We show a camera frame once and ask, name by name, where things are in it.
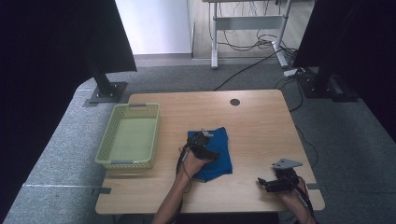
black cable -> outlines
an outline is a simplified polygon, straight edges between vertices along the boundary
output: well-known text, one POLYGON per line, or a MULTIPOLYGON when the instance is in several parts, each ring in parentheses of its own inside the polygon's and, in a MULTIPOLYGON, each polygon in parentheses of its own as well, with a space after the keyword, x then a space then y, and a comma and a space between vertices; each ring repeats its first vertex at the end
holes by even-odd
POLYGON ((298 131, 299 133, 301 133, 301 136, 302 136, 302 138, 304 139, 304 141, 305 141, 309 146, 311 146, 311 147, 314 149, 314 152, 315 152, 315 155, 316 155, 316 160, 315 160, 315 162, 311 165, 311 168, 314 168, 314 167, 317 165, 318 161, 319 161, 318 150, 317 150, 317 148, 316 148, 314 145, 312 145, 310 142, 306 141, 303 131, 301 131, 301 129, 300 129, 297 125, 294 125, 294 126, 296 127, 297 131, 298 131))
POLYGON ((312 207, 312 203, 311 200, 309 200, 308 196, 306 195, 306 193, 303 192, 302 189, 300 189, 300 187, 298 187, 297 185, 295 185, 293 182, 289 182, 295 189, 297 189, 297 191, 300 193, 300 195, 302 196, 303 201, 306 203, 306 205, 308 205, 308 209, 309 212, 311 213, 311 216, 313 219, 315 219, 315 214, 314 214, 314 208, 312 207))
POLYGON ((286 80, 287 80, 287 81, 286 81, 285 83, 283 83, 283 85, 282 85, 281 87, 277 88, 278 90, 283 89, 286 85, 288 85, 288 84, 290 84, 291 82, 293 82, 293 81, 294 81, 294 78, 287 78, 286 80))
MULTIPOLYGON (((222 9, 221 9, 221 5, 219 5, 219 12, 220 12, 220 16, 222 16, 222 9)), ((209 35, 210 35, 210 39, 211 40, 213 40, 213 36, 212 36, 212 32, 211 32, 211 28, 210 28, 210 13, 209 13, 209 24, 208 24, 208 30, 209 30, 209 35)), ((228 46, 230 46, 232 49, 234 49, 234 50, 237 50, 237 51, 248 51, 248 50, 250 50, 250 49, 253 49, 253 48, 255 48, 255 47, 258 47, 259 49, 269 49, 269 48, 271 48, 273 45, 272 45, 272 41, 270 41, 270 40, 265 40, 265 39, 261 39, 261 37, 262 36, 264 36, 264 35, 261 35, 261 36, 258 36, 258 41, 254 44, 254 45, 251 45, 251 46, 236 46, 236 45, 233 45, 233 44, 231 44, 230 43, 230 41, 228 40, 228 37, 227 37, 227 35, 226 35, 226 33, 228 33, 228 34, 232 34, 234 31, 232 31, 232 32, 227 32, 227 31, 223 31, 223 33, 224 33, 224 37, 225 37, 225 39, 226 39, 226 43, 223 43, 223 42, 217 42, 219 45, 228 45, 228 46)))
POLYGON ((178 215, 180 215, 181 208, 183 207, 183 199, 181 199, 180 205, 178 206, 175 214, 166 222, 166 224, 172 224, 177 219, 178 215))
POLYGON ((264 16, 267 15, 267 9, 268 9, 268 4, 269 4, 269 3, 270 3, 270 1, 267 1, 267 5, 265 5, 265 3, 264 3, 264 7, 265 7, 264 16))
MULTIPOLYGON (((235 16, 235 9, 236 9, 236 7, 233 9, 233 16, 235 16)), ((219 11, 220 11, 220 16, 222 17, 221 3, 219 3, 219 11)), ((226 32, 226 33, 228 33, 228 34, 232 34, 233 32, 235 32, 235 30, 233 30, 233 31, 231 31, 231 32, 228 32, 228 31, 224 31, 224 32, 226 32)))
POLYGON ((297 84, 298 92, 300 93, 301 101, 296 107, 289 110, 290 113, 299 109, 303 105, 303 102, 304 102, 304 97, 303 97, 303 93, 301 92, 300 84, 298 82, 296 82, 296 84, 297 84))
POLYGON ((256 65, 256 64, 261 63, 261 62, 263 62, 263 61, 265 61, 265 60, 271 58, 271 56, 273 56, 273 55, 275 55, 275 54, 277 54, 277 51, 274 52, 273 54, 271 54, 270 56, 265 57, 265 58, 259 60, 258 62, 254 63, 254 64, 251 64, 251 65, 249 65, 248 67, 242 69, 241 71, 239 71, 239 72, 233 74, 232 76, 230 76, 229 78, 227 78, 227 80, 225 80, 221 85, 219 85, 218 87, 216 87, 216 88, 214 89, 214 91, 217 91, 220 87, 222 87, 225 83, 227 83, 231 78, 235 77, 236 75, 242 73, 242 72, 245 71, 245 70, 248 70, 249 68, 253 67, 253 66, 256 65))
POLYGON ((297 49, 290 49, 290 48, 287 48, 286 46, 285 47, 280 46, 280 47, 284 50, 284 52, 287 56, 290 56, 293 58, 295 58, 297 56, 297 52, 298 52, 297 49))
POLYGON ((256 4, 254 2, 249 2, 249 5, 250 5, 251 15, 258 16, 256 4))
MULTIPOLYGON (((258 39, 262 40, 262 36, 264 36, 264 35, 258 36, 258 39)), ((271 37, 277 39, 277 36, 276 36, 276 35, 268 35, 268 36, 271 36, 271 37)), ((285 41, 283 41, 283 40, 282 40, 282 42, 281 42, 281 45, 282 45, 282 44, 285 46, 285 47, 280 46, 283 50, 288 50, 288 51, 290 51, 290 52, 292 52, 292 50, 297 50, 297 49, 292 49, 292 48, 289 48, 288 46, 286 46, 285 41)))
MULTIPOLYGON (((301 181, 303 181, 303 183, 304 183, 304 195, 306 196, 306 198, 309 200, 309 196, 308 196, 308 188, 306 187, 306 184, 305 184, 305 180, 302 178, 302 177, 300 177, 300 176, 297 176, 301 181)), ((282 221, 283 222, 285 222, 285 221, 289 221, 289 220, 291 220, 292 218, 294 218, 295 217, 295 215, 292 215, 291 217, 288 217, 288 218, 286 218, 286 219, 282 219, 282 221)))
POLYGON ((236 7, 233 8, 233 16, 235 16, 235 10, 239 6, 239 4, 241 4, 241 2, 238 2, 238 4, 236 4, 236 7))
POLYGON ((281 81, 286 81, 286 80, 288 80, 288 79, 282 77, 282 78, 275 84, 275 86, 273 87, 273 89, 276 89, 276 86, 277 86, 277 84, 279 84, 279 82, 281 82, 281 81))
POLYGON ((184 166, 184 162, 182 162, 181 165, 183 166, 184 173, 186 173, 187 177, 189 178, 190 187, 186 192, 184 192, 184 193, 188 193, 191 190, 191 177, 189 176, 189 174, 187 174, 186 167, 184 166))

white wall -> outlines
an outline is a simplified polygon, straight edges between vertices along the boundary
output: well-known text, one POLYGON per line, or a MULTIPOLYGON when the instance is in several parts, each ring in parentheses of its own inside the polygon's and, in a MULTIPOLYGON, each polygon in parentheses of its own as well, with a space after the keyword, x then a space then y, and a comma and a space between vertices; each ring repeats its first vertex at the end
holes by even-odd
POLYGON ((116 0, 134 54, 191 53, 186 0, 116 0))
POLYGON ((190 42, 191 42, 191 51, 192 51, 192 43, 194 39, 194 23, 195 23, 195 6, 194 3, 196 0, 188 0, 187 7, 189 9, 189 28, 190 28, 190 42))

gray carpet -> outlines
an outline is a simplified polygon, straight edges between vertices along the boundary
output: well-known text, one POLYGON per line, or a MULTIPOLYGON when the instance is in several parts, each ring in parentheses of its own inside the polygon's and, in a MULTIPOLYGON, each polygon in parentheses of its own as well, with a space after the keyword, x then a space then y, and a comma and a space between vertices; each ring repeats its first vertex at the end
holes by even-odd
MULTIPOLYGON (((121 103, 141 92, 213 91, 246 64, 138 67, 138 72, 109 74, 126 81, 121 103)), ((277 63, 258 64, 229 80, 219 91, 272 89, 283 77, 277 63)), ((84 107, 95 82, 75 93, 64 118, 15 200, 5 223, 113 223, 97 215, 95 189, 105 169, 94 162, 114 104, 84 107)), ((302 98, 295 81, 282 92, 290 109, 302 98)), ((292 112, 305 152, 320 184, 326 208, 320 223, 394 223, 396 221, 396 144, 366 104, 305 99, 292 112)), ((292 223, 289 213, 281 223, 292 223)))

desk leg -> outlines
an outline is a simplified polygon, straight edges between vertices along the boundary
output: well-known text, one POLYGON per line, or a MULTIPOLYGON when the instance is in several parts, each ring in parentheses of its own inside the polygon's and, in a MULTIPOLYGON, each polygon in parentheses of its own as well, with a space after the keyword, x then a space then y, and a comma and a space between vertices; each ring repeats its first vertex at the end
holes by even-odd
POLYGON ((218 4, 214 3, 213 8, 214 9, 213 9, 213 20, 212 20, 212 30, 213 30, 212 69, 218 69, 218 29, 216 25, 218 19, 218 4))
POLYGON ((290 6, 291 6, 291 0, 288 0, 288 3, 286 4, 286 11, 285 14, 283 14, 283 20, 280 25, 279 35, 277 36, 276 42, 272 43, 274 51, 276 52, 277 59, 279 60, 280 66, 282 66, 282 68, 289 67, 288 62, 286 62, 285 55, 283 55, 283 51, 282 48, 280 47, 280 43, 282 43, 283 34, 285 33, 285 29, 286 29, 286 23, 288 22, 290 6))

blue cloth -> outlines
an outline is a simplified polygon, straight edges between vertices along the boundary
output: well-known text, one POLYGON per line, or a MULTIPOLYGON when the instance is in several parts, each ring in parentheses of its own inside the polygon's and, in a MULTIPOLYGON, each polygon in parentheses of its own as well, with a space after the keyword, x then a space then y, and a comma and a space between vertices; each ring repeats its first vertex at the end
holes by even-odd
MULTIPOLYGON (((188 131, 188 137, 192 137, 196 131, 188 131)), ((221 175, 229 175, 233 173, 231 165, 230 152, 228 151, 228 135, 224 127, 214 131, 208 131, 213 134, 209 143, 205 146, 208 150, 219 153, 219 159, 212 161, 194 175, 193 178, 200 179, 205 182, 217 178, 221 175)))

